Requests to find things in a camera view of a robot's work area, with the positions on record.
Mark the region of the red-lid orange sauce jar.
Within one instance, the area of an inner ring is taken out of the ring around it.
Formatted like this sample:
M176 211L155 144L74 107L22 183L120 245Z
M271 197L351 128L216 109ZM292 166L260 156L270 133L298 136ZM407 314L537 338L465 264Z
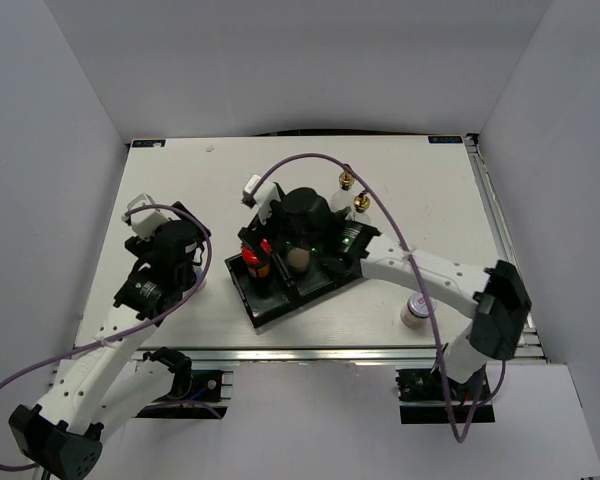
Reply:
M248 275L253 281L263 281L267 279L271 271L271 246L266 239L263 239L260 243L260 247L264 251L263 259L258 257L256 253L245 244L241 245L241 257L247 267Z

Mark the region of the blue-label silver-lid jar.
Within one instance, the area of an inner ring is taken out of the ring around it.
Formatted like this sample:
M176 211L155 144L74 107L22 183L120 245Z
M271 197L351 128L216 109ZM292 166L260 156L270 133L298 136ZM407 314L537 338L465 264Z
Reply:
M194 266L193 273L194 273L193 287L195 288L196 292L200 292L207 285L207 279L206 279L206 276L203 274L203 268L200 266Z

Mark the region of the clear shaker with steel lid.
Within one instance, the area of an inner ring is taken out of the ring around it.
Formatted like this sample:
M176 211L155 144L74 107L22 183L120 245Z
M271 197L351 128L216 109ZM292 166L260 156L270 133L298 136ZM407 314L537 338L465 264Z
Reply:
M287 252L286 262L293 273L304 274L310 267L311 253L300 247L292 247Z

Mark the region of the glass bottle with brown residue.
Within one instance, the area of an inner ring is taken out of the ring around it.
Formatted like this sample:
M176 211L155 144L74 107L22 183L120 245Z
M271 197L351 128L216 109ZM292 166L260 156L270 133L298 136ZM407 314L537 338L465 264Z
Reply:
M355 177L349 168L345 168L338 177L338 189L331 196L329 206L333 212L350 209L354 203L355 194L352 190Z

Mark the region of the clear glass oil bottle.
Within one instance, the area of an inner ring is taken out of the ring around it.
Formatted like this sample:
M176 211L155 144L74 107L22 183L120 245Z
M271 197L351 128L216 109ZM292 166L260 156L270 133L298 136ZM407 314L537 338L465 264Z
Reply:
M349 221L358 222L365 225L373 225L368 209L371 206L371 199L366 190L362 190L354 197L354 201L347 215Z

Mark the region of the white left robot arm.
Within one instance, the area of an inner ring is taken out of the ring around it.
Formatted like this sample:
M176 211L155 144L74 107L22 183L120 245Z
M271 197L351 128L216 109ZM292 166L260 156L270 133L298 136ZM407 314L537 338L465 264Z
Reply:
M116 379L138 348L202 284L210 267L210 231L186 207L140 196L123 220L134 234L126 249L136 261L115 294L92 349L34 406L9 418L20 451L59 479L83 479L106 439L152 401L188 399L191 360L167 347L148 354L122 382Z

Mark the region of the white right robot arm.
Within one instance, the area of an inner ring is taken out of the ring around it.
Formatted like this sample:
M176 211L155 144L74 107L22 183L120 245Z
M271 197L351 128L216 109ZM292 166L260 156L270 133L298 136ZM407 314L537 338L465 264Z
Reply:
M433 390L452 399L488 361L507 362L516 353L532 302L517 267L504 260L479 268L424 251L405 251L377 228L332 210L314 189L286 193L275 182L252 176L243 203L255 209L238 237L254 255L257 271L280 257L289 279L318 274L336 285L364 278L399 285L439 301L469 324L443 352L431 374Z

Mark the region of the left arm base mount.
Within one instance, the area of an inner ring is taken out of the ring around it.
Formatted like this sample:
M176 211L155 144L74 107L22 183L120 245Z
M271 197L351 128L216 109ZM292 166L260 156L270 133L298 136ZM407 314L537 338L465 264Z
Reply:
M221 420L225 417L233 386L233 373L182 361L171 390L144 407L139 419Z

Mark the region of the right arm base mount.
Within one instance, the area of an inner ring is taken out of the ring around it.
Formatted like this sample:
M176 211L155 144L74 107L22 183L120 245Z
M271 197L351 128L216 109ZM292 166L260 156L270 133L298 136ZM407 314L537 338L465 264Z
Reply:
M395 378L400 420L403 425L448 424L441 377L438 370L409 368L396 371ZM480 372L468 382L449 381L451 410L457 423L465 423L474 403L478 407L473 423L495 422L495 413L489 397L492 392L488 379Z

